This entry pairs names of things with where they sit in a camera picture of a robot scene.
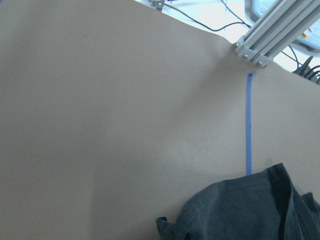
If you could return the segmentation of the black graphic t-shirt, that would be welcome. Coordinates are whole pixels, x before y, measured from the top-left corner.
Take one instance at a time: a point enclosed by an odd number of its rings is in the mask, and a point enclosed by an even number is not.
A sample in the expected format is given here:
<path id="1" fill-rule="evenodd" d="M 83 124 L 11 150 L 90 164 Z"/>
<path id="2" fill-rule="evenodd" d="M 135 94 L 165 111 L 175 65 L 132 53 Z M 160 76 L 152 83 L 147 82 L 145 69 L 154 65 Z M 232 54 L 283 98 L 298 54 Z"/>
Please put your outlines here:
<path id="1" fill-rule="evenodd" d="M 156 220 L 162 240 L 317 240 L 320 205 L 299 194 L 281 163 L 209 185 L 181 209 L 175 223 Z"/>

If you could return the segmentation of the aluminium frame post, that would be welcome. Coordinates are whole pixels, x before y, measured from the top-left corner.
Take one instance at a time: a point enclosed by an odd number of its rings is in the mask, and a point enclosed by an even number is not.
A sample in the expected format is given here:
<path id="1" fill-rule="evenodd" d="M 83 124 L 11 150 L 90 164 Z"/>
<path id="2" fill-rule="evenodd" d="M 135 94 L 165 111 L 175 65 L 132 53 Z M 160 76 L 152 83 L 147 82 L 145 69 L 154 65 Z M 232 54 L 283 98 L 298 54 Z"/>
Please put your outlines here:
<path id="1" fill-rule="evenodd" d="M 264 68 L 294 40 L 313 36 L 319 19 L 318 0 L 276 0 L 235 43 L 235 53 Z"/>

